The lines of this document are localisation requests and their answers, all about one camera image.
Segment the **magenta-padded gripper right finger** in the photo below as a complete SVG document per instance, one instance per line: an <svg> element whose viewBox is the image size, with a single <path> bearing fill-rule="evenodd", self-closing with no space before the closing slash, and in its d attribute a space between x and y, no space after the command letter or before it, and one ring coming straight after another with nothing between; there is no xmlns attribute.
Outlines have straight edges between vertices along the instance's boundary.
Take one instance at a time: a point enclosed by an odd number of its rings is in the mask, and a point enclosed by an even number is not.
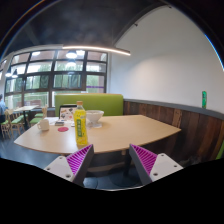
<svg viewBox="0 0 224 224"><path fill-rule="evenodd" d="M155 154L137 145L129 146L129 154L143 185L155 182L182 169L181 165L165 153Z"/></svg>

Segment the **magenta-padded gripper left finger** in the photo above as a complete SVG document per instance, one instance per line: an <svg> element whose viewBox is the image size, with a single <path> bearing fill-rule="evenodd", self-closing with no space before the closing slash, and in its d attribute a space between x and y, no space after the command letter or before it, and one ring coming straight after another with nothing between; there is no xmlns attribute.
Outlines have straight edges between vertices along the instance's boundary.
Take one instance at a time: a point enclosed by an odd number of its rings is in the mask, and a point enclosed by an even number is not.
<svg viewBox="0 0 224 224"><path fill-rule="evenodd" d="M90 144L68 156L58 156L44 170L82 186L93 156L94 147Z"/></svg>

